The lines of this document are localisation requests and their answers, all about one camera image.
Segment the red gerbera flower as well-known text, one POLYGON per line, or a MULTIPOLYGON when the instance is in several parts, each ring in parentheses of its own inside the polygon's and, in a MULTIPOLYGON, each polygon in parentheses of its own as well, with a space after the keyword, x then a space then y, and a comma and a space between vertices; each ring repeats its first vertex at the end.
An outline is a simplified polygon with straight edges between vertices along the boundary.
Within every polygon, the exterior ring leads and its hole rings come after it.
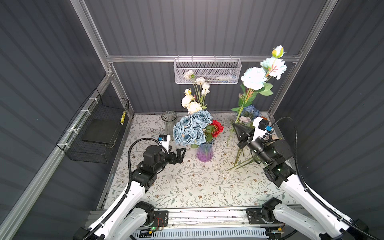
POLYGON ((224 127, 222 126, 222 124, 216 120, 213 120, 212 123, 206 127, 206 142, 212 142, 215 138, 219 136, 220 133, 223 132, 223 130, 224 127))

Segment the blue purple glass vase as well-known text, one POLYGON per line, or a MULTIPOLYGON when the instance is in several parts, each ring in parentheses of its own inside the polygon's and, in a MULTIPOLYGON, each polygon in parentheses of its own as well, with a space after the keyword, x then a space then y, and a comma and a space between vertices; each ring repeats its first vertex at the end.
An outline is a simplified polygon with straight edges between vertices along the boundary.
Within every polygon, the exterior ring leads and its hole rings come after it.
POLYGON ((210 162, 214 156, 213 144, 215 142, 213 138, 210 142, 203 143, 197 148, 197 158, 199 161, 206 163, 210 162))

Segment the dusty blue rose bunch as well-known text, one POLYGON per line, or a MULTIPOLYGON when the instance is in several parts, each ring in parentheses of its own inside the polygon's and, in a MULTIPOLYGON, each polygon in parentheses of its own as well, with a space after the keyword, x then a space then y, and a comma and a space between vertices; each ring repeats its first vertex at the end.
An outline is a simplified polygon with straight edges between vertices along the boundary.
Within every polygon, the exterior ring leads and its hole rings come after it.
POLYGON ((173 128, 175 143, 193 149, 211 143, 214 139, 212 123, 213 117, 208 111, 199 111, 181 118, 173 128))

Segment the white peony flower stem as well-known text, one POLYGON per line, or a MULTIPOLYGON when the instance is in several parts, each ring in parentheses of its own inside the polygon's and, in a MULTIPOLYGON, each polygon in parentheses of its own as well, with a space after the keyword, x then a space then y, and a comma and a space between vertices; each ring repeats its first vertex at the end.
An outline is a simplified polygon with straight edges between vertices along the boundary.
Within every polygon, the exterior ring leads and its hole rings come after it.
POLYGON ((209 93, 209 90, 203 89, 200 97, 192 95, 190 89, 185 89, 185 96, 182 99, 181 105, 183 108, 188 110, 188 114, 192 115, 199 111, 205 110, 207 105, 205 104, 206 95, 209 93))

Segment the pale blue peony stem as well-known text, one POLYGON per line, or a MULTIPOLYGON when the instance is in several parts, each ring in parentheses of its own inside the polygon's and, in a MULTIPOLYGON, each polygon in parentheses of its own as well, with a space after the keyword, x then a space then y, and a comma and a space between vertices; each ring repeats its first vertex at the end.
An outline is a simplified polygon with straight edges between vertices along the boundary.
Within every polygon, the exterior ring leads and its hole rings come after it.
POLYGON ((237 113, 235 123, 240 122, 245 108, 252 105, 257 95, 271 96, 273 84, 269 80, 279 80, 287 71, 287 65, 282 57, 285 54, 284 47, 279 45, 272 50, 272 56, 260 63, 259 67, 252 67, 241 76, 242 93, 239 95, 238 107, 232 108, 237 113))

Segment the white poppy flower stem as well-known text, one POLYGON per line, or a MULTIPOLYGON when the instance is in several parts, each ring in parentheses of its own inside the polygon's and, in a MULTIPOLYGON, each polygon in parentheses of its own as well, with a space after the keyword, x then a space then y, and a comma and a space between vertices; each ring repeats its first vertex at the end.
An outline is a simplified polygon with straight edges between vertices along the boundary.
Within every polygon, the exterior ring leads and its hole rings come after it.
POLYGON ((190 99, 193 97, 195 102, 200 103, 203 109, 207 108, 207 104, 205 103, 205 98, 207 94, 210 93, 210 84, 203 77, 196 77, 193 70, 189 70, 184 72, 184 78, 187 81, 190 81, 194 87, 195 93, 192 93, 191 89, 185 89, 184 94, 186 96, 190 96, 190 99))

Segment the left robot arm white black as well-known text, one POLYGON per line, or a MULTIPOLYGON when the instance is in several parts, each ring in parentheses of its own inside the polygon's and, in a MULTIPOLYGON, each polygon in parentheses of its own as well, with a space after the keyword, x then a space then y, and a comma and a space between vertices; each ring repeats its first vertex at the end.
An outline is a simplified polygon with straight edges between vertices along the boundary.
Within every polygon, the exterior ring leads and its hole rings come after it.
POLYGON ((126 240, 141 226, 154 220, 154 206, 141 201, 167 164, 181 164, 186 148, 164 152, 164 148, 151 145, 143 154, 143 161, 130 174, 129 183, 116 201, 88 229, 79 228, 74 240, 126 240))

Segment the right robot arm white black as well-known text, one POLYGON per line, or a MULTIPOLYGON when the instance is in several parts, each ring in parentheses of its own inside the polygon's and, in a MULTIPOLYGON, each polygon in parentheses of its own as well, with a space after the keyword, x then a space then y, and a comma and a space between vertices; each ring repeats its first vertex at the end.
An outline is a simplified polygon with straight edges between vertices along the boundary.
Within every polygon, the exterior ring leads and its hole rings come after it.
POLYGON ((258 120, 255 128, 234 123, 238 147, 249 148, 254 157, 266 164, 263 171, 267 179, 278 188, 290 194, 311 215, 300 214, 277 198, 271 198, 262 205, 260 216, 267 224, 281 222, 291 226, 311 240, 367 240, 368 226, 361 220, 353 220, 343 214, 304 181, 299 169, 291 168, 286 161, 295 154, 285 140, 275 140, 267 145, 264 138, 273 133, 269 121, 258 120))

